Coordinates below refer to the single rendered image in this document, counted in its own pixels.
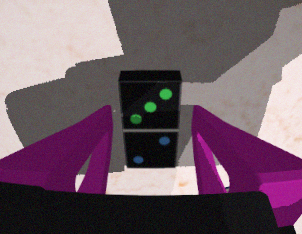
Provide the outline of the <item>black domino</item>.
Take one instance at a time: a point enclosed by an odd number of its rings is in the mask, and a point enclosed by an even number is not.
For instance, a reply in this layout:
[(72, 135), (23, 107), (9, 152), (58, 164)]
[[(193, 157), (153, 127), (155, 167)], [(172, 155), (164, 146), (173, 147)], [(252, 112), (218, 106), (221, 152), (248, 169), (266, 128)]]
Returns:
[(176, 168), (180, 70), (121, 71), (118, 85), (127, 168)]

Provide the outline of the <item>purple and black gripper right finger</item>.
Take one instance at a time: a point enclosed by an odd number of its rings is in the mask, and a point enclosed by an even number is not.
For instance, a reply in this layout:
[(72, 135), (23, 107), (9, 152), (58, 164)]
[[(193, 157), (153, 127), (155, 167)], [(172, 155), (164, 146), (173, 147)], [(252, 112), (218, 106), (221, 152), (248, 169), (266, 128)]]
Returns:
[(228, 174), (228, 193), (263, 192), (278, 227), (294, 226), (302, 215), (302, 158), (226, 123), (200, 105), (193, 107), (191, 130), (198, 194), (227, 193), (214, 154)]

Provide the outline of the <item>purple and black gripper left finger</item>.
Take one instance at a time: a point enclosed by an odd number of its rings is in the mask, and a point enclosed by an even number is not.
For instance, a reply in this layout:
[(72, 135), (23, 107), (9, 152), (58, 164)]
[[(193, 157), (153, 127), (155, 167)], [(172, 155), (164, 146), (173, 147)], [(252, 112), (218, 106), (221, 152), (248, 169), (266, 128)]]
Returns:
[(105, 105), (82, 121), (0, 159), (0, 182), (76, 192), (77, 173), (93, 152), (77, 192), (106, 194), (112, 136), (112, 109)]

